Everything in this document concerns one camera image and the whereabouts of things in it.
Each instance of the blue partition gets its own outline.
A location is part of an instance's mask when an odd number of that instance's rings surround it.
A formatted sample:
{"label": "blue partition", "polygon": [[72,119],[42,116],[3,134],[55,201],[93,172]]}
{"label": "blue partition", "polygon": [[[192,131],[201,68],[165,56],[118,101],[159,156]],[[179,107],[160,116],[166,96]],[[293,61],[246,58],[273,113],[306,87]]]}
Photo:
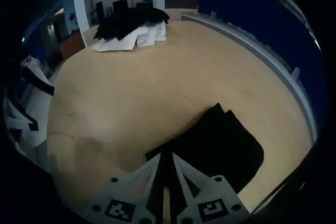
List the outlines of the blue partition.
{"label": "blue partition", "polygon": [[328,88],[323,58],[308,29],[276,0],[199,0],[199,12],[229,22],[269,45],[292,69],[311,101],[318,128],[328,113]]}

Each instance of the wooden table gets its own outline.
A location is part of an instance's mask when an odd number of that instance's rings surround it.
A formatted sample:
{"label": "wooden table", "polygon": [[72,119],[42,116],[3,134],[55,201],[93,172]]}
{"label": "wooden table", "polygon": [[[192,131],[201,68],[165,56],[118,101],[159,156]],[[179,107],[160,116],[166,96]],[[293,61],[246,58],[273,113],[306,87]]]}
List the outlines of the wooden table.
{"label": "wooden table", "polygon": [[139,168],[147,151],[217,102],[235,113],[265,151],[257,175],[239,193],[250,211],[311,148],[292,94],[251,52],[187,21],[171,22],[167,38],[129,52],[86,48],[63,64],[47,146],[55,185],[74,211],[81,213],[112,174]]}

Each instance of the white garment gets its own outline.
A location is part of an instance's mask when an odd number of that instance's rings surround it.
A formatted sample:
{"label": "white garment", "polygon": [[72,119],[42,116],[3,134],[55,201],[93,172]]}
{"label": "white garment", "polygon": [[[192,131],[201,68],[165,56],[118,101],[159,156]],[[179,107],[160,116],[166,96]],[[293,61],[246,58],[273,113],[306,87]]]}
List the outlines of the white garment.
{"label": "white garment", "polygon": [[133,50],[135,41],[137,46],[153,46],[155,41],[166,41],[165,23],[140,26],[122,40],[117,38],[111,40],[101,39],[92,49],[98,52],[114,51],[114,50]]}

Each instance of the black garment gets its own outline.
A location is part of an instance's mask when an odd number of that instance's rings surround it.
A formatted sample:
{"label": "black garment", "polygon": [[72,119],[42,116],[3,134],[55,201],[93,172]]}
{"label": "black garment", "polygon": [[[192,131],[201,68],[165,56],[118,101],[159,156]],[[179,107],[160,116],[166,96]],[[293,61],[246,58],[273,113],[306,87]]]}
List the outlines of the black garment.
{"label": "black garment", "polygon": [[168,24],[168,20],[169,16],[156,8],[129,8],[113,12],[105,18],[98,26],[94,38],[107,40],[116,37],[121,40],[146,22],[157,24],[164,21]]}
{"label": "black garment", "polygon": [[219,103],[208,109],[192,128],[148,152],[147,160],[160,152],[174,152],[210,177],[223,175],[236,193],[255,176],[264,160],[261,145],[234,113],[224,113]]}

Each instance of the pile of clothes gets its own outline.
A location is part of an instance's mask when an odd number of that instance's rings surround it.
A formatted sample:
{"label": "pile of clothes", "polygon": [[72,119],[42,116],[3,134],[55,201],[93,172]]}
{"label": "pile of clothes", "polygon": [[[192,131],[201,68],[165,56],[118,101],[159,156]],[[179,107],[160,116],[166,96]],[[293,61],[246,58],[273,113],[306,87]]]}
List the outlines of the pile of clothes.
{"label": "pile of clothes", "polygon": [[193,127],[148,152],[147,160],[158,153],[165,157],[164,183],[169,189],[176,186],[172,153],[209,177],[223,175],[236,193],[251,181],[264,161],[264,150],[258,141],[231,110],[225,113],[219,103]]}
{"label": "pile of clothes", "polygon": [[165,41],[165,27],[169,16],[156,8],[129,8],[114,12],[99,24],[94,38],[99,42],[96,51],[132,50],[137,46],[151,46]]}

